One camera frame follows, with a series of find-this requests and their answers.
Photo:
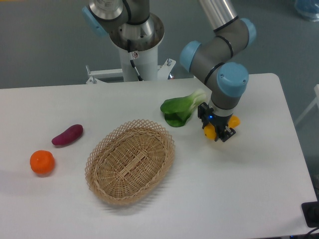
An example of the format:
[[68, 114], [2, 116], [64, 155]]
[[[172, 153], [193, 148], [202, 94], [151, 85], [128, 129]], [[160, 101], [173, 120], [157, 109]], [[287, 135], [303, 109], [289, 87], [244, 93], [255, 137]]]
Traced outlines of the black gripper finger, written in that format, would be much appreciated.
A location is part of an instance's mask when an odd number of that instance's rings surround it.
[[214, 119], [214, 109], [211, 108], [206, 102], [201, 103], [197, 107], [197, 116], [201, 119], [202, 129], [204, 129]]
[[215, 132], [216, 132], [216, 137], [214, 141], [222, 141], [222, 142], [226, 142], [229, 138], [231, 138], [235, 133], [236, 130], [233, 128], [222, 128], [220, 126], [217, 126], [215, 128]]

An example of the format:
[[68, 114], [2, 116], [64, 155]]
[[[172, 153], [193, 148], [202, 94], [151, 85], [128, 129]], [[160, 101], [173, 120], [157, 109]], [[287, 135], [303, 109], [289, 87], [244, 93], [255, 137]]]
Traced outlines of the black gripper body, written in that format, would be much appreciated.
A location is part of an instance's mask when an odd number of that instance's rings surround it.
[[226, 117], [221, 117], [221, 116], [217, 116], [215, 114], [214, 115], [214, 119], [212, 120], [211, 124], [216, 128], [217, 126], [220, 126], [222, 128], [226, 127], [226, 128], [229, 128], [228, 127], [228, 123], [229, 123], [229, 120], [230, 118], [233, 116], [233, 114], [229, 115], [229, 116], [226, 116]]

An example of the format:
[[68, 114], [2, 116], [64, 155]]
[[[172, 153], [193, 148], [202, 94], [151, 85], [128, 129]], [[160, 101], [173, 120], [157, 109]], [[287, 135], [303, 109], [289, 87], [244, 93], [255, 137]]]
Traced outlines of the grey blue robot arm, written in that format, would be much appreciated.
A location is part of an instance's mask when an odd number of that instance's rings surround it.
[[[227, 141], [235, 134], [234, 109], [246, 90], [246, 68], [231, 61], [256, 38], [254, 24], [239, 18], [229, 0], [202, 0], [214, 38], [207, 44], [188, 43], [181, 65], [211, 91], [209, 103], [198, 106], [203, 129], [212, 139]], [[126, 82], [159, 78], [158, 45], [163, 40], [162, 21], [150, 12], [147, 0], [91, 0], [82, 14], [99, 36], [107, 35], [118, 48]]]

